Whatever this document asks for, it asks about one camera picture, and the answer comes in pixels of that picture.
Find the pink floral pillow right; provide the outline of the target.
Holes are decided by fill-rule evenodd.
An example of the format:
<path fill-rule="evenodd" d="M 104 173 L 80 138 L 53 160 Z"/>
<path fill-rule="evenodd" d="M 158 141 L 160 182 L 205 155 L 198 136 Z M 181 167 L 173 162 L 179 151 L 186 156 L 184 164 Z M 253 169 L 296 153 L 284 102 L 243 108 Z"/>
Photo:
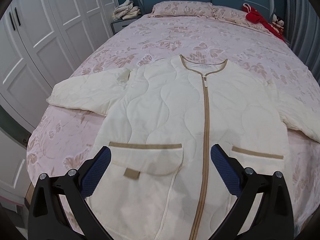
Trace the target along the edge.
<path fill-rule="evenodd" d="M 246 18 L 247 13 L 238 9 L 214 5 L 213 18 L 219 21 L 226 21 L 241 27 L 254 29 L 261 33 L 271 34 L 261 23 L 249 22 Z"/>

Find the small plush toy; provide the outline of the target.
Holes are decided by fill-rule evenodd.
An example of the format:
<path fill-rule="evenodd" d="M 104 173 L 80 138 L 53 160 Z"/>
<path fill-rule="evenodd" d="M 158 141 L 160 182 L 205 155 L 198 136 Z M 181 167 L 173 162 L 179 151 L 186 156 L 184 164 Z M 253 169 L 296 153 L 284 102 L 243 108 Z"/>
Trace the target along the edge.
<path fill-rule="evenodd" d="M 281 17 L 278 17 L 275 13 L 272 16 L 272 25 L 279 32 L 283 33 L 284 31 L 284 21 Z"/>

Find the pink floral pillow left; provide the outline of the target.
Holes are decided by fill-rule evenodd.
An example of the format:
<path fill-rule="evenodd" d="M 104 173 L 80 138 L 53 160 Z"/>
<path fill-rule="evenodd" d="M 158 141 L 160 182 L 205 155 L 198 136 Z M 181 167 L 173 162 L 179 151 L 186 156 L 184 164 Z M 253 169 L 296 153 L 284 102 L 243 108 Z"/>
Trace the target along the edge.
<path fill-rule="evenodd" d="M 163 1 L 153 6 L 149 17 L 195 16 L 210 18 L 214 6 L 210 2 Z"/>

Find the pink floral pillow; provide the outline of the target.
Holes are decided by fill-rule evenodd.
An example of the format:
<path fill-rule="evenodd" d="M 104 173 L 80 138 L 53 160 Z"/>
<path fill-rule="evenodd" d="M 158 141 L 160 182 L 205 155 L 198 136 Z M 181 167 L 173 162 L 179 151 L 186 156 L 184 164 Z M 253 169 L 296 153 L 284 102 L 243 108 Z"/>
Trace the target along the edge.
<path fill-rule="evenodd" d="M 261 23 L 249 22 L 246 18 L 247 13 L 238 9 L 214 5 L 213 18 L 219 21 L 226 21 L 241 27 L 254 29 L 261 33 L 271 34 Z"/>
<path fill-rule="evenodd" d="M 210 18 L 214 6 L 210 2 L 163 1 L 153 6 L 149 17 L 195 16 Z"/>

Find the red cloth on bed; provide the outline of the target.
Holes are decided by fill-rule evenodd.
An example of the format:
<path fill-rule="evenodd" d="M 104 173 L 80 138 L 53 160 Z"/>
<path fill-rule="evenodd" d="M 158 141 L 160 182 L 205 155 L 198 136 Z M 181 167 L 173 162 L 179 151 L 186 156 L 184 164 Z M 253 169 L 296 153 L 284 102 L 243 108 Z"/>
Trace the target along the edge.
<path fill-rule="evenodd" d="M 267 29 L 269 32 L 271 32 L 275 37 L 281 39 L 282 41 L 285 41 L 283 37 L 283 33 L 279 33 L 272 25 L 272 16 L 270 20 L 266 20 L 254 7 L 250 6 L 247 3 L 244 3 L 242 5 L 242 10 L 246 12 L 246 19 L 254 24 L 261 23 L 265 29 Z"/>

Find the grey window curtain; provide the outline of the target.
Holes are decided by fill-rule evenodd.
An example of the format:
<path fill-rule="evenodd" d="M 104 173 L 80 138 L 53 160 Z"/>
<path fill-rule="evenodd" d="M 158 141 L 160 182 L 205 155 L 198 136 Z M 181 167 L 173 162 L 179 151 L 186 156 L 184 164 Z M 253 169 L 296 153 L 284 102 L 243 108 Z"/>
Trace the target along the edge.
<path fill-rule="evenodd" d="M 319 16 L 309 0 L 286 0 L 285 23 L 291 50 L 319 81 Z"/>

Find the cream quilted zip jacket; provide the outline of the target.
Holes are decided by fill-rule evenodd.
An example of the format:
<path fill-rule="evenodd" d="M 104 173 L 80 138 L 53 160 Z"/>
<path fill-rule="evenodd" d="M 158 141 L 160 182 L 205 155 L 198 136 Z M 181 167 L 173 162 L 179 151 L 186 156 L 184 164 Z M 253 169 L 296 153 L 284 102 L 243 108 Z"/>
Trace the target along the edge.
<path fill-rule="evenodd" d="M 208 239 L 231 196 L 210 159 L 219 144 L 292 186 L 287 132 L 319 141 L 319 115 L 236 63 L 181 55 L 58 83 L 48 103 L 104 116 L 91 155 L 112 160 L 87 203 L 114 239 Z"/>

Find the dark bedside table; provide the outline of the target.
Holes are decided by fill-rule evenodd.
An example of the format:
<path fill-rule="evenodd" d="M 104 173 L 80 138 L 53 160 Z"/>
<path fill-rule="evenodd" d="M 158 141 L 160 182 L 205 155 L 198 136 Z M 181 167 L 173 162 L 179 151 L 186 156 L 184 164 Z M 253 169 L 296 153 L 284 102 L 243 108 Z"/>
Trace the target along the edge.
<path fill-rule="evenodd" d="M 136 20 L 140 19 L 141 16 L 137 16 L 131 19 L 126 19 L 126 20 L 116 20 L 114 22 L 111 23 L 111 29 L 113 32 L 113 35 L 117 34 L 118 32 L 120 32 L 122 29 L 124 29 L 125 27 L 127 27 L 128 25 L 130 25 L 131 23 L 135 22 Z"/>

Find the beige folded clothes pile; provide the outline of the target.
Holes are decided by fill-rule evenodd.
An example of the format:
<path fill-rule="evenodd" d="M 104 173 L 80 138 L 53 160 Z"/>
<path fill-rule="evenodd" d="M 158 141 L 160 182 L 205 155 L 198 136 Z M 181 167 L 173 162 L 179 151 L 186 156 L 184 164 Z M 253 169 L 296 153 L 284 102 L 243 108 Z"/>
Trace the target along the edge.
<path fill-rule="evenodd" d="M 117 6 L 112 14 L 112 20 L 129 20 L 141 15 L 140 7 L 134 6 L 134 2 L 126 0 L 123 4 Z"/>

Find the white panelled wardrobe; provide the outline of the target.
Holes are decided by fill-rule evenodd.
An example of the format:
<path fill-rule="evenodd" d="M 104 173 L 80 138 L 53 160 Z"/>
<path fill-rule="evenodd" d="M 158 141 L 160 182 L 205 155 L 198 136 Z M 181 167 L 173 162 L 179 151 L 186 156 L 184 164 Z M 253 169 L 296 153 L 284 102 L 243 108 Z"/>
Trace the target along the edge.
<path fill-rule="evenodd" d="M 23 205 L 39 155 L 60 133 L 48 118 L 52 88 L 112 36 L 117 0 L 12 0 L 1 18 L 1 199 Z"/>

